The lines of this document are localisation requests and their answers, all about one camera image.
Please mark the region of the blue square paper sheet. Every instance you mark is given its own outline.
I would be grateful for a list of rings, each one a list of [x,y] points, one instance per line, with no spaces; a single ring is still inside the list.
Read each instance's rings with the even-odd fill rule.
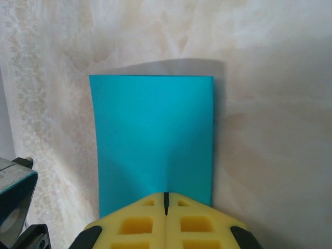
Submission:
[[[100,216],[157,192],[212,204],[224,75],[219,60],[173,59],[89,76]]]

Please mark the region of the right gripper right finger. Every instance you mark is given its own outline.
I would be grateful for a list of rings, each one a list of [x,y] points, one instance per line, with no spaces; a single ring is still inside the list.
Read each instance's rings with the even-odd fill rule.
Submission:
[[[165,193],[166,249],[263,249],[246,225],[178,193]]]

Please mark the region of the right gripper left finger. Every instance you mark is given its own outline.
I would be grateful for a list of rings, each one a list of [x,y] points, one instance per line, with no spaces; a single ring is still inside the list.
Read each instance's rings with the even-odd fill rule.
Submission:
[[[154,193],[88,224],[68,249],[166,249],[167,194]]]

